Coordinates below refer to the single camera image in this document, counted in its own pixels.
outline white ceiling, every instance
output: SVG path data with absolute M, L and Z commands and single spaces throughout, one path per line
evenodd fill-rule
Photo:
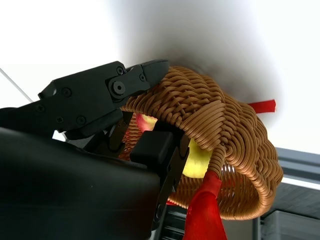
M 319 7 L 318 0 L 2 1 L 0 68 L 37 100 L 68 74 L 167 58 L 211 75 L 240 101 L 275 99 L 276 113 L 259 115 L 273 144 L 320 154 Z M 10 105 L 1 98 L 1 107 Z
M 17 108 L 30 103 L 16 87 L 0 73 L 0 109 Z

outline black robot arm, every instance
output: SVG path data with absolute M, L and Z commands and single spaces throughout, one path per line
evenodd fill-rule
M 52 81 L 40 100 L 0 109 L 0 236 L 6 240 L 145 240 L 177 189 L 189 154 L 164 122 L 117 159 L 130 96 L 154 87 L 166 60 L 113 62 Z M 55 130 L 67 142 L 53 140 Z

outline yellow apple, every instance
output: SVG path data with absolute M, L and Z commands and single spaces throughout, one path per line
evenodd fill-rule
M 143 114 L 136 114 L 136 123 L 142 132 L 152 131 L 157 119 Z M 186 160 L 183 174 L 189 178 L 200 179 L 205 176 L 212 151 L 201 149 L 198 144 L 191 139 L 189 144 L 190 152 Z

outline woven basket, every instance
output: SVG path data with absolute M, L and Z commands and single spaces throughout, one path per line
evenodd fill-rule
M 222 181 L 217 201 L 223 219 L 253 219 L 271 207 L 283 177 L 276 149 L 253 108 L 225 94 L 212 78 L 171 67 L 159 85 L 131 97 L 122 110 L 175 125 L 202 149 L 213 150 L 208 169 Z M 120 158 L 129 160 L 141 135 L 134 114 Z M 201 184 L 182 175 L 168 200 L 188 208 Z

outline wicker basket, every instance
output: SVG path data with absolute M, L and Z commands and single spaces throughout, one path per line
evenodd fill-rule
M 253 108 L 225 94 L 212 78 L 171 67 L 159 85 L 131 97 L 122 110 L 166 121 L 213 150 L 208 169 L 222 181 L 217 201 L 223 219 L 253 219 L 271 207 L 283 177 L 276 149 Z M 133 115 L 120 158 L 129 160 L 141 134 Z M 183 175 L 168 200 L 188 208 L 201 184 Z

